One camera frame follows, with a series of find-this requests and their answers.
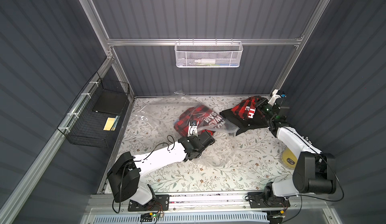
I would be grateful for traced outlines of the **red plaid printed shirt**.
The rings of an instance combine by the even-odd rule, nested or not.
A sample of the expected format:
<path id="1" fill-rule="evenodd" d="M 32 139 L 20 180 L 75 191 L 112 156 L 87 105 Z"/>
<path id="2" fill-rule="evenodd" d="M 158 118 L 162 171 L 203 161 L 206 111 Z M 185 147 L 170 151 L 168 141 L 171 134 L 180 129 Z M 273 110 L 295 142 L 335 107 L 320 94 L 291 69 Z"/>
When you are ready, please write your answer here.
<path id="1" fill-rule="evenodd" d="M 252 96 L 240 102 L 232 108 L 231 111 L 236 117 L 242 120 L 252 120 L 257 116 L 262 116 L 260 107 L 266 101 L 267 99 L 265 97 Z"/>

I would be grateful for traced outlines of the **clear plastic vacuum bag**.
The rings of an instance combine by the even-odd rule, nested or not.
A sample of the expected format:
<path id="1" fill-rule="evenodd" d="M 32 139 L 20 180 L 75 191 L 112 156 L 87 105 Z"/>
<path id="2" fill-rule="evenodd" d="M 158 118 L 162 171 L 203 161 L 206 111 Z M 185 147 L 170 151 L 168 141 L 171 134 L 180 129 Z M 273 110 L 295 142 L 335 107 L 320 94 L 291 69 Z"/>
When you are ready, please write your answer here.
<path id="1" fill-rule="evenodd" d="M 188 108 L 198 104 L 207 107 L 220 114 L 217 106 L 212 103 L 205 103 L 185 94 L 175 93 L 165 98 L 156 99 L 143 106 L 135 116 L 154 127 L 160 134 L 167 133 L 179 139 L 182 136 L 174 129 L 174 123 L 179 116 Z M 238 144 L 235 140 L 239 128 L 225 119 L 225 127 L 213 134 L 215 143 L 209 146 L 199 158 L 193 162 L 209 167 L 221 167 L 228 164 L 236 154 Z"/>

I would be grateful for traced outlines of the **black shirt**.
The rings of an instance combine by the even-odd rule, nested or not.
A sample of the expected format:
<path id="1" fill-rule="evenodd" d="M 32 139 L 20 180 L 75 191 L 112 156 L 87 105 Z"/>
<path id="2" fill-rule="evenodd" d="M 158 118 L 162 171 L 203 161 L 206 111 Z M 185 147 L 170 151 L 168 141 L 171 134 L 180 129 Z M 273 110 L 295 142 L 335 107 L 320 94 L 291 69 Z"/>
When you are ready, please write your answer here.
<path id="1" fill-rule="evenodd" d="M 239 128 L 239 130 L 236 132 L 236 136 L 248 130 L 268 128 L 267 120 L 259 110 L 255 112 L 255 114 L 253 115 L 253 118 L 247 118 L 247 119 L 242 119 L 241 117 L 236 116 L 231 111 L 231 109 L 221 111 L 220 115 Z"/>

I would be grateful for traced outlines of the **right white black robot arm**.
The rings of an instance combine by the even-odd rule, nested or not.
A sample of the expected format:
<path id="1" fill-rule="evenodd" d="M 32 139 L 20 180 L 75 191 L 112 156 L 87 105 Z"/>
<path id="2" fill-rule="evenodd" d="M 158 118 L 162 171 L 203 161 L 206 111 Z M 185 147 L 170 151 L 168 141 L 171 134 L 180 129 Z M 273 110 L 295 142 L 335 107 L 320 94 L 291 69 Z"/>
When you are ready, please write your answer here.
<path id="1" fill-rule="evenodd" d="M 285 117 L 279 115 L 280 107 L 275 102 L 264 99 L 258 102 L 256 108 L 274 137 L 282 141 L 297 160 L 292 178 L 267 183 L 264 198 L 279 201 L 292 196 L 334 194 L 340 184 L 335 173 L 335 157 L 323 153 L 301 136 Z"/>

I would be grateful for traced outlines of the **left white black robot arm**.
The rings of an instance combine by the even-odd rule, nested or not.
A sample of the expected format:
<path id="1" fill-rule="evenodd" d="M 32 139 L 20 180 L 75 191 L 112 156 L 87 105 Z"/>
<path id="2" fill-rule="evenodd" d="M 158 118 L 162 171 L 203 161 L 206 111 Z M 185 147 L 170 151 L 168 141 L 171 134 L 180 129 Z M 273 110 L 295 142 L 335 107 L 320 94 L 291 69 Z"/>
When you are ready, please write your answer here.
<path id="1" fill-rule="evenodd" d="M 113 204 L 130 200 L 141 206 L 152 206 L 156 195 L 150 185 L 142 183 L 141 178 L 168 165 L 197 159 L 214 143 L 214 137 L 203 131 L 198 136 L 182 137 L 171 145 L 157 144 L 149 153 L 121 154 L 107 173 Z"/>

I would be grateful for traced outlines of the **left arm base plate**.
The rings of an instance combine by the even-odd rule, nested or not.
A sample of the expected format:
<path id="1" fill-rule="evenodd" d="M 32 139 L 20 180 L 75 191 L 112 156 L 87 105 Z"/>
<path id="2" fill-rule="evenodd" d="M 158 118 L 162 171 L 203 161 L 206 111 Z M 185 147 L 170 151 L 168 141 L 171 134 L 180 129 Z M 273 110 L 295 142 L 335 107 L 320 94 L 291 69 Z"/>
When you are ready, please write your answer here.
<path id="1" fill-rule="evenodd" d="M 167 211 L 169 209 L 170 195 L 156 194 L 155 197 L 147 204 L 141 205 L 138 202 L 130 200 L 129 212 L 155 212 Z"/>

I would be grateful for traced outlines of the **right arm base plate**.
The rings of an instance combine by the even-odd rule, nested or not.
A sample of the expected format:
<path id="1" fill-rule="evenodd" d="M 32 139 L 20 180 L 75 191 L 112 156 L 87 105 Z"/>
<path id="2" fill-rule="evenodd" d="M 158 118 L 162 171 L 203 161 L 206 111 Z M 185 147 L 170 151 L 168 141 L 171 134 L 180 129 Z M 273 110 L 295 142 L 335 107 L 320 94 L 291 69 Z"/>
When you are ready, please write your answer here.
<path id="1" fill-rule="evenodd" d="M 248 192 L 244 199 L 249 202 L 252 209 L 280 208 L 286 210 L 291 206 L 288 199 L 264 192 Z"/>

